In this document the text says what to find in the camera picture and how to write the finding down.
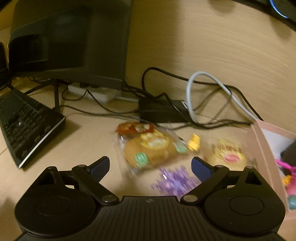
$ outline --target monitor back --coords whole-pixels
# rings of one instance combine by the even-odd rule
[[[121,89],[130,13],[131,0],[19,0],[11,74]]]

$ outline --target red package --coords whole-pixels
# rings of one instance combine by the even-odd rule
[[[153,132],[154,125],[140,122],[124,122],[118,125],[116,132],[118,134],[142,134]]]

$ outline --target pink box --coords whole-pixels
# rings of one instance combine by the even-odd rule
[[[296,139],[296,134],[281,129],[267,122],[254,122],[243,143],[246,156],[275,190],[286,208],[285,220],[296,219],[296,210],[290,210],[285,186],[275,159]]]

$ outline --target black keyboard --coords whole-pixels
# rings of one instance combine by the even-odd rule
[[[1,129],[18,168],[59,132],[65,119],[18,90],[12,90],[0,101]]]

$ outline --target power adapter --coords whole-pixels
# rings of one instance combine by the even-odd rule
[[[170,105],[167,100],[139,99],[140,118],[153,123],[184,123],[190,120],[187,104],[183,100],[172,100],[172,103],[187,116],[187,120]]]

